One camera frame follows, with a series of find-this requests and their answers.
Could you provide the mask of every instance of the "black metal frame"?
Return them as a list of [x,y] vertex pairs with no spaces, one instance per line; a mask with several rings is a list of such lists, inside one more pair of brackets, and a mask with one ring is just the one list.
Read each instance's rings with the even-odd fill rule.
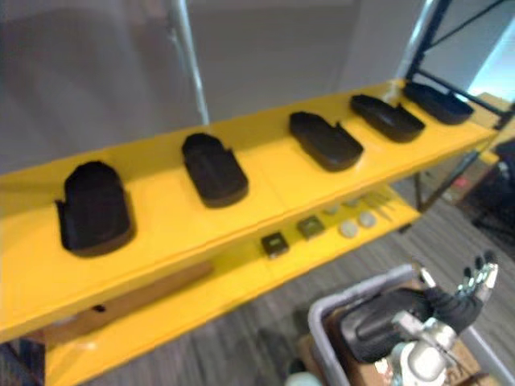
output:
[[[424,70],[421,68],[421,64],[426,56],[426,53],[433,48],[434,46],[440,44],[441,42],[445,41],[446,39],[453,36],[456,32],[461,31],[463,28],[465,28],[470,23],[474,22],[481,16],[487,14],[494,8],[498,7],[500,4],[506,2],[507,0],[497,0],[472,16],[471,18],[467,19],[460,25],[458,25],[453,30],[446,33],[441,38],[437,39],[436,41],[433,41],[436,35],[437,30],[440,27],[440,24],[442,23],[443,17],[445,16],[449,6],[452,3],[452,0],[439,0],[435,7],[435,11],[431,17],[430,22],[427,25],[426,32],[424,36],[422,37],[422,41],[420,45],[418,46],[417,51],[415,52],[414,58],[411,61],[411,65],[406,73],[406,80],[411,81],[413,80],[414,76],[420,75],[423,76],[429,80],[432,80],[433,82],[443,86],[444,88],[448,89],[449,92],[453,92],[455,94],[459,94],[467,99],[469,99],[471,102],[487,109],[488,111],[496,114],[499,119],[497,123],[493,126],[495,130],[502,130],[508,122],[512,119],[513,115],[515,114],[515,103],[512,103],[510,108],[507,111],[502,111],[498,109],[497,107],[490,105],[486,101],[482,101],[480,98],[473,96],[469,94],[468,92],[462,90],[459,87],[454,86],[453,84],[445,81],[444,79],[435,76],[431,74],[430,72]],[[475,160],[478,159],[480,156],[480,151],[473,150],[463,157],[461,162],[458,166],[442,181],[440,186],[436,188],[436,190],[431,193],[431,195],[425,200],[422,200],[422,192],[421,192],[421,184],[420,184],[420,174],[417,173],[415,175],[415,194],[417,197],[417,210],[419,210],[421,213],[429,210],[429,208],[435,203],[437,199],[441,197],[441,195],[457,180],[459,176],[465,170],[474,163]]]

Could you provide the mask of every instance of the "gray wall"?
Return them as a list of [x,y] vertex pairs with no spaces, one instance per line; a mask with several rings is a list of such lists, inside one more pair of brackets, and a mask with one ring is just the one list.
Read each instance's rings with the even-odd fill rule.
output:
[[6,0],[0,173],[199,123],[158,2]]
[[391,79],[422,3],[192,2],[192,30],[211,118]]
[[[0,173],[200,123],[172,0],[5,0]],[[213,120],[390,79],[422,1],[190,0]]]

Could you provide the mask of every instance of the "floor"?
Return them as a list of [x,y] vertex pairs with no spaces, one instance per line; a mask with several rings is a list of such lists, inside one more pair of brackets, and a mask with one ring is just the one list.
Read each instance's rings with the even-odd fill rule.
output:
[[[411,193],[405,183],[399,187]],[[451,290],[463,267],[487,248],[496,249],[458,209],[440,201],[405,235],[384,236],[84,385],[279,386],[296,356],[297,338],[307,332],[307,308],[315,299],[408,256],[423,261]],[[508,368],[515,368],[515,263],[503,252],[499,257],[497,288],[476,328]]]

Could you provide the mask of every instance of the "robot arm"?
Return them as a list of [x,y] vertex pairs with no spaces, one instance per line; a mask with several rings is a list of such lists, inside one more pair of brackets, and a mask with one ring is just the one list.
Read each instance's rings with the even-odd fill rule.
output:
[[394,385],[440,386],[445,382],[447,366],[455,363],[451,349],[490,298],[498,272],[494,253],[486,252],[484,260],[476,258],[474,273],[465,269],[463,284],[450,295],[436,285],[426,269],[421,269],[424,294],[435,312],[424,323],[407,311],[399,312],[393,319],[393,324],[413,339],[392,350]]

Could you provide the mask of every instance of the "yellow shelf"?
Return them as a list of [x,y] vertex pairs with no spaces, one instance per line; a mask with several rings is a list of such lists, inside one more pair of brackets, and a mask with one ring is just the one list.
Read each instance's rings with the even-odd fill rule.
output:
[[[383,187],[378,192],[380,195],[368,195],[359,207],[340,206],[333,216],[317,214],[327,229],[312,240],[305,241],[296,231],[295,224],[287,224],[281,232],[290,251],[275,260],[265,256],[259,240],[240,243],[215,257],[216,268],[210,277],[50,350],[47,353],[47,384],[69,386],[92,378],[228,312],[285,280],[417,219],[418,213],[393,190]],[[347,219],[356,220],[359,212],[371,210],[369,204],[372,204],[377,224],[370,229],[360,228],[354,239],[342,237],[337,224]],[[391,220],[382,217],[377,207],[381,207]]]
[[[395,82],[323,96],[245,117],[79,154],[0,176],[0,342],[75,314],[259,237],[331,202],[357,196],[490,138],[474,123],[447,126],[406,102],[426,122],[413,142],[382,137],[349,111],[351,95],[382,96]],[[352,168],[328,173],[289,134],[290,113],[306,110],[344,127],[365,147]],[[249,177],[249,195],[224,209],[201,203],[180,147],[208,131],[232,147]],[[81,259],[60,245],[54,200],[82,162],[100,159],[122,177],[134,203],[136,238],[103,257]]]

